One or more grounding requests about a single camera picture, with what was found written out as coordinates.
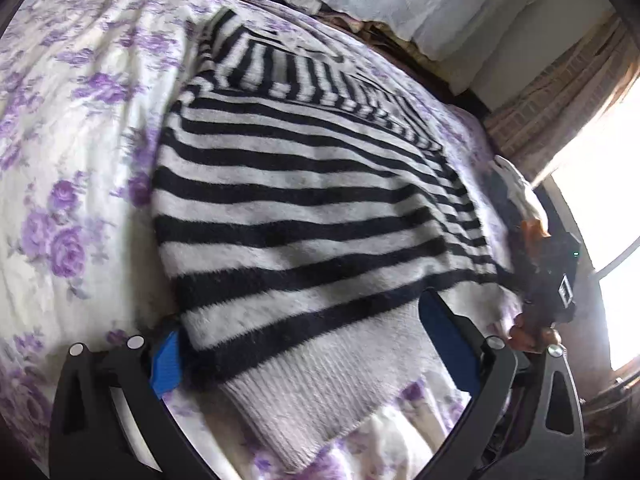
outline bed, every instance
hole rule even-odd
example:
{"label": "bed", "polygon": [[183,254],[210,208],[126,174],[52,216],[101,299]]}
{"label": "bed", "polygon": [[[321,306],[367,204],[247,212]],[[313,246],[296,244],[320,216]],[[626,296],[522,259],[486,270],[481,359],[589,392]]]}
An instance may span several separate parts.
{"label": "bed", "polygon": [[[0,40],[0,413],[44,472],[69,345],[122,344],[175,310],[148,208],[150,176],[166,108],[221,7],[248,27],[290,41],[304,31],[349,50],[410,99],[466,185],[495,261],[510,267],[506,229],[482,190],[493,153],[478,121],[358,40],[267,0],[28,0]],[[487,333],[519,309],[495,285],[465,313]],[[136,455],[153,466],[120,401]],[[164,401],[220,478],[286,474],[219,392],[178,389]],[[298,475],[413,478],[467,401],[436,364]]]}

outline black and white striped sweater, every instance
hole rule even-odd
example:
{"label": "black and white striped sweater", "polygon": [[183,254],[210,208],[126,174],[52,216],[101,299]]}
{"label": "black and white striped sweater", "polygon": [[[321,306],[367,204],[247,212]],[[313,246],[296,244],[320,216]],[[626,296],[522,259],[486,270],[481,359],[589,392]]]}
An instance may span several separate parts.
{"label": "black and white striped sweater", "polygon": [[228,9],[198,63],[161,137],[162,262],[193,376],[220,384],[299,470],[428,370],[423,290],[477,301],[496,267],[465,187],[402,96]]}

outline purple rose pattern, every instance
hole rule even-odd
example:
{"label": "purple rose pattern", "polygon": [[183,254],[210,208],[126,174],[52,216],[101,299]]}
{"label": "purple rose pattern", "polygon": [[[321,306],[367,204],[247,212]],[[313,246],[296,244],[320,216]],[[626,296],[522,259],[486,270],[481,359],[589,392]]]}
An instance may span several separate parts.
{"label": "purple rose pattern", "polygon": [[22,223],[20,246],[28,258],[46,256],[56,227],[53,218],[42,209],[34,209]]}
{"label": "purple rose pattern", "polygon": [[109,330],[104,338],[111,346],[120,346],[127,342],[129,335],[124,330],[114,329]]}
{"label": "purple rose pattern", "polygon": [[69,298],[80,300],[89,297],[82,290],[87,264],[99,265],[109,259],[105,230],[112,225],[101,218],[82,218],[78,214],[87,181],[88,175],[82,171],[71,179],[59,179],[49,192],[46,209],[36,204],[35,185],[29,184],[23,203],[30,212],[22,222],[20,239],[15,244],[9,240],[9,256],[22,254],[39,272],[65,279]]}
{"label": "purple rose pattern", "polygon": [[53,185],[49,195],[50,211],[74,210],[78,207],[78,203],[78,192],[73,182],[61,179]]}
{"label": "purple rose pattern", "polygon": [[137,27],[126,30],[117,41],[124,48],[138,48],[148,54],[147,68],[155,72],[166,72],[171,68],[180,68],[182,61],[179,54],[173,52],[178,41],[167,32],[153,31],[144,33]]}
{"label": "purple rose pattern", "polygon": [[407,386],[401,393],[400,398],[408,400],[409,402],[415,402],[417,400],[424,399],[424,383],[422,380]]}
{"label": "purple rose pattern", "polygon": [[0,414],[29,455],[44,462],[48,453],[51,402],[43,393],[52,388],[38,366],[43,361],[44,335],[39,328],[0,339]]}
{"label": "purple rose pattern", "polygon": [[82,66],[92,62],[94,59],[94,51],[90,48],[82,48],[77,52],[67,50],[60,52],[55,57],[56,60],[68,63],[71,66]]}
{"label": "purple rose pattern", "polygon": [[249,430],[244,432],[244,446],[253,455],[255,478],[264,480],[344,480],[351,476],[346,468],[346,461],[340,456],[344,450],[348,451],[343,439],[338,439],[324,446],[316,459],[300,473],[287,474],[283,471],[280,462],[270,451],[262,447]]}
{"label": "purple rose pattern", "polygon": [[80,243],[80,226],[62,229],[51,241],[51,272],[73,278],[84,272],[84,247]]}
{"label": "purple rose pattern", "polygon": [[146,128],[131,128],[130,133],[124,135],[122,161],[129,167],[130,177],[125,187],[115,189],[111,195],[123,198],[137,208],[147,206],[151,200],[150,174],[160,135],[158,123],[159,118],[152,116]]}
{"label": "purple rose pattern", "polygon": [[27,165],[22,157],[24,142],[38,138],[38,134],[34,131],[20,134],[18,124],[21,115],[36,114],[44,101],[35,90],[41,80],[42,76],[25,79],[20,73],[11,72],[0,82],[0,102],[6,102],[0,116],[0,176],[17,162]]}
{"label": "purple rose pattern", "polygon": [[129,102],[132,97],[143,91],[142,87],[129,82],[129,77],[123,73],[107,74],[96,72],[92,76],[80,76],[79,86],[71,92],[74,99],[91,98],[84,102],[95,113],[117,103]]}
{"label": "purple rose pattern", "polygon": [[148,174],[137,171],[127,182],[127,194],[135,207],[148,205],[151,200],[151,179]]}

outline window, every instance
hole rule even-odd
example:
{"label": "window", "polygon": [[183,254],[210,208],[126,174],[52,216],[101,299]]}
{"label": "window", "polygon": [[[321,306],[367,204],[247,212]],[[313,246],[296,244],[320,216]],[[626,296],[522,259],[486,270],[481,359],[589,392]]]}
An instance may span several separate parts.
{"label": "window", "polygon": [[588,124],[553,179],[600,282],[611,366],[640,354],[640,84]]}

